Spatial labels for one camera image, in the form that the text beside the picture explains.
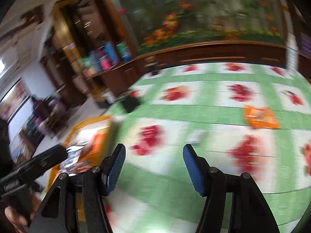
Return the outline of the left hand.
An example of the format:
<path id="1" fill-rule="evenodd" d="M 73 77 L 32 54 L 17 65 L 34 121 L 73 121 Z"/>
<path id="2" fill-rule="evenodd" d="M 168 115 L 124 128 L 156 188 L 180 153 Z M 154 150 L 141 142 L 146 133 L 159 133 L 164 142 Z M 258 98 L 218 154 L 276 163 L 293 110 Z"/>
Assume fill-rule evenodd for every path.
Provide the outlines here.
<path id="1" fill-rule="evenodd" d="M 30 215 L 30 219 L 36 215 L 36 212 L 41 204 L 41 200 L 38 198 L 35 192 L 31 193 L 32 198 L 32 213 Z M 25 226 L 27 226 L 27 220 L 25 217 L 20 215 L 13 207 L 7 206 L 4 210 L 5 216 L 7 217 L 8 221 L 14 226 L 16 232 L 26 232 Z"/>

